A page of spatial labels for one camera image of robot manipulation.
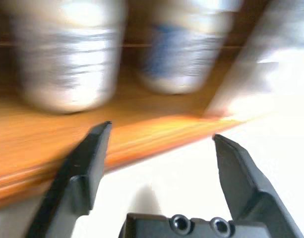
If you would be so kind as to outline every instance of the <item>silver can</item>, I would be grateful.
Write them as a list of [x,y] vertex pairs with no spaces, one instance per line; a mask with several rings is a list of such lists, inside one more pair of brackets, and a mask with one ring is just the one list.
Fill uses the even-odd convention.
[[[118,6],[111,4],[117,0],[97,2],[104,14],[90,26],[63,21],[62,15],[58,21],[34,14],[14,18],[22,91],[30,104],[56,113],[73,113],[100,106],[113,96],[124,17],[116,19],[120,16],[113,17],[115,11],[108,11]],[[93,1],[89,4],[98,7]]]

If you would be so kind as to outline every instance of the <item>bottle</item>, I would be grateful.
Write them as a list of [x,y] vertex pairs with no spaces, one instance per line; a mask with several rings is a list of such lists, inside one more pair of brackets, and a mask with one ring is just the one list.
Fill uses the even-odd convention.
[[116,88],[123,0],[7,0],[24,98],[73,113],[107,102]]
[[167,0],[151,24],[140,78],[155,92],[187,94],[204,84],[241,1]]

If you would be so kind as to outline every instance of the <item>bolt hole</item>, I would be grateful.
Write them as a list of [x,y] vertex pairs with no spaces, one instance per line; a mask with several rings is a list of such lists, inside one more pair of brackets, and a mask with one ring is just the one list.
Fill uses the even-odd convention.
[[228,226],[223,221],[216,221],[215,226],[220,233],[225,234],[228,232]]
[[182,217],[176,218],[174,220],[174,225],[180,231],[184,231],[188,227],[187,221],[184,218],[182,218]]

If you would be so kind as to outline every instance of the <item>wooden shelf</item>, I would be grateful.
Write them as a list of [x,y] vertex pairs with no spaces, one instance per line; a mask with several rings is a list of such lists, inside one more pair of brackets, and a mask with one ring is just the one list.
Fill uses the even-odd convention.
[[106,171],[241,123],[202,117],[231,62],[230,57],[220,60],[198,93],[175,96],[149,92],[140,85],[136,67],[124,63],[114,98],[101,108],[72,115],[27,106],[17,94],[14,69],[1,66],[0,207],[44,192],[65,155],[103,121],[113,122]]

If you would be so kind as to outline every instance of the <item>blue label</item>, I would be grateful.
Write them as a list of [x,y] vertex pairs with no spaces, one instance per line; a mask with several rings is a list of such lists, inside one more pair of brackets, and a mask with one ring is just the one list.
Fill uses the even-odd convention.
[[154,31],[143,71],[156,79],[167,78],[184,82],[202,80],[215,61],[223,42],[222,35],[170,25],[156,25]]

